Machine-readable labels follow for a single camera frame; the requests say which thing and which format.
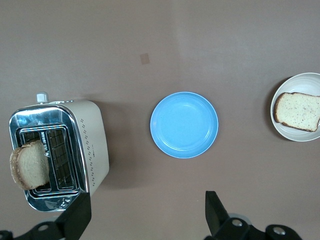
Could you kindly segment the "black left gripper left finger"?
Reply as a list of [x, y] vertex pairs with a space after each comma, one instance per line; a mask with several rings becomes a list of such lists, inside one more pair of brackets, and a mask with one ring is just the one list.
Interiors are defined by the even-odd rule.
[[89, 193], [81, 193], [54, 221], [45, 221], [31, 231], [33, 240], [78, 240], [92, 218]]

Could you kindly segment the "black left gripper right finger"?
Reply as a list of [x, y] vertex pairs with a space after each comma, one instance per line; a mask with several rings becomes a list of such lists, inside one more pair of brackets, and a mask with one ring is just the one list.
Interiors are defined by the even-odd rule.
[[250, 227], [241, 218], [230, 217], [215, 191], [205, 192], [205, 219], [210, 235], [205, 240], [247, 240]]

